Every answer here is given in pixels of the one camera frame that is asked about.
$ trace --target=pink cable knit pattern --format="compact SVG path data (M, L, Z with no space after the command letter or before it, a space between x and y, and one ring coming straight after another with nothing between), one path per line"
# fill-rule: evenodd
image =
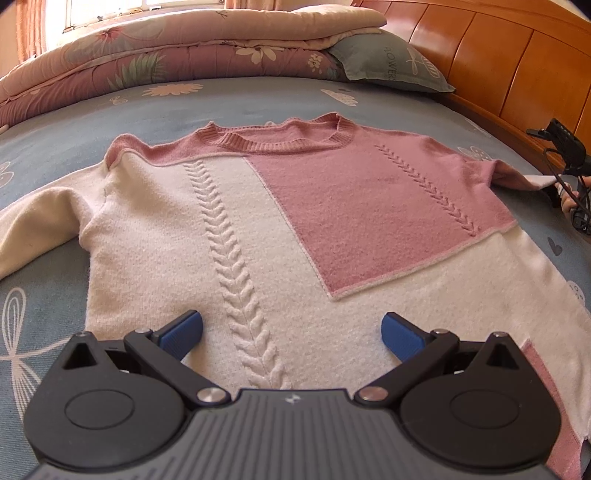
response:
M423 175L417 170L406 163L402 158L394 154L385 145L376 145L377 149L380 150L386 157L388 157L392 163L400 167L400 169L406 173L413 181L417 182L428 195L434 199L443 209L451 216L460 226L468 233L468 235L475 237L480 232L478 226L474 225L467 215L454 205L454 203L447 198L435 185L428 181Z
M257 388L291 388L221 195L204 162L183 164L200 206L234 345Z

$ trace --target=window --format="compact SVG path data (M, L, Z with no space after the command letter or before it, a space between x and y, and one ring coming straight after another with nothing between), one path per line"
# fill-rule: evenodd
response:
M223 0L66 0L66 30L122 15L153 10L182 10L195 7L218 8Z

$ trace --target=black clamp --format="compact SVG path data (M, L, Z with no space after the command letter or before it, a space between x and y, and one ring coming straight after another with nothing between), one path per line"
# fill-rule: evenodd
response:
M243 389L232 401L180 362L202 331L192 310L123 340L75 334L25 412L41 462L30 478L553 478L560 412L504 332L462 342L388 313L382 339L402 364L352 400Z

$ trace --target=blue gripper pad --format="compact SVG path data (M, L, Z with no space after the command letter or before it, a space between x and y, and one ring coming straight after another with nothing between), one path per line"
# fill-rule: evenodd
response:
M152 341L181 361L203 335L203 319L196 310L189 310L152 334Z
M431 335L394 312L382 319L382 341L401 361L419 353L432 339Z

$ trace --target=headboard panel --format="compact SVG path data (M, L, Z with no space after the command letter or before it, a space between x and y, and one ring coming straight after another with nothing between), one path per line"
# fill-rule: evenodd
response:
M591 23L550 0L355 0L388 18L456 87L442 103L488 128L541 170L552 117L591 151ZM553 163L561 166L557 157Z

